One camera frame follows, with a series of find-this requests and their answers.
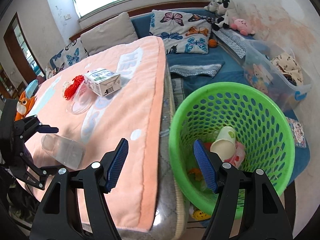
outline orange ball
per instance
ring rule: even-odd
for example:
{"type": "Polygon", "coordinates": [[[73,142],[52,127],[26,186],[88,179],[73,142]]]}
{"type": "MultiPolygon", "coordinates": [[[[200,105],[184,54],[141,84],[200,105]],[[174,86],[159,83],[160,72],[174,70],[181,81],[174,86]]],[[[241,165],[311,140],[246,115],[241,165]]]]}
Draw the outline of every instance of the orange ball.
{"type": "Polygon", "coordinates": [[[216,48],[218,47],[218,42],[214,39],[209,39],[209,47],[210,48],[216,48]]]}

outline kirby plush toy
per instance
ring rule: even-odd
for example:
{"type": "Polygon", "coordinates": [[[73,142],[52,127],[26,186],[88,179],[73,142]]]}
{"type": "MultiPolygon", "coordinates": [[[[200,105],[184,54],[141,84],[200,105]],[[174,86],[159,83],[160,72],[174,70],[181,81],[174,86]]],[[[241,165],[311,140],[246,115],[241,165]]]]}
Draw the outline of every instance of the kirby plush toy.
{"type": "Polygon", "coordinates": [[[15,121],[25,118],[34,106],[35,102],[36,97],[27,98],[26,92],[23,91],[20,96],[19,102],[17,103],[17,114],[15,121]]]}
{"type": "Polygon", "coordinates": [[[237,19],[235,17],[232,18],[234,23],[231,24],[231,28],[234,30],[238,30],[241,35],[248,36],[249,34],[255,34],[255,31],[252,30],[252,26],[244,19],[237,19]]]}

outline pink plush toy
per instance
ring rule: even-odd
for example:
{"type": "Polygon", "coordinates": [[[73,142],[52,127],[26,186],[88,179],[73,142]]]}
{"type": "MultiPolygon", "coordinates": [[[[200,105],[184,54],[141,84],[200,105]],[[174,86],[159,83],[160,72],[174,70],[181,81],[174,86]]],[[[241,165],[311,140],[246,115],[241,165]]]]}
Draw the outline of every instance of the pink plush toy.
{"type": "Polygon", "coordinates": [[[255,31],[252,30],[252,26],[244,19],[232,18],[234,23],[230,27],[234,30],[240,31],[243,36],[248,36],[249,34],[255,34],[255,31]]]}

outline paper cup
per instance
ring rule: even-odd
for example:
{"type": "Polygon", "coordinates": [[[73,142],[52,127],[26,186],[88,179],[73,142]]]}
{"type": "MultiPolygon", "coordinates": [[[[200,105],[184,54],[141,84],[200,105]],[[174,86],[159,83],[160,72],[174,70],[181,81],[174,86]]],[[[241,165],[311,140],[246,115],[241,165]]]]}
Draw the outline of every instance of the paper cup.
{"type": "Polygon", "coordinates": [[[231,126],[223,127],[210,151],[218,154],[222,161],[231,158],[236,152],[236,131],[231,126]]]}

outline wall socket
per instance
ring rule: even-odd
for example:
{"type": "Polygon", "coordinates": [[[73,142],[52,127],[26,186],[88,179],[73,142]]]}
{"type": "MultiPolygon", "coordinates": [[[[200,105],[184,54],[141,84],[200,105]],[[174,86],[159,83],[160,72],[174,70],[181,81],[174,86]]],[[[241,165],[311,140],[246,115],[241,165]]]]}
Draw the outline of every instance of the wall socket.
{"type": "Polygon", "coordinates": [[[64,19],[65,19],[65,20],[68,20],[68,19],[70,19],[70,18],[71,18],[71,15],[70,15],[70,14],[67,14],[67,15],[64,16],[64,19]]]}

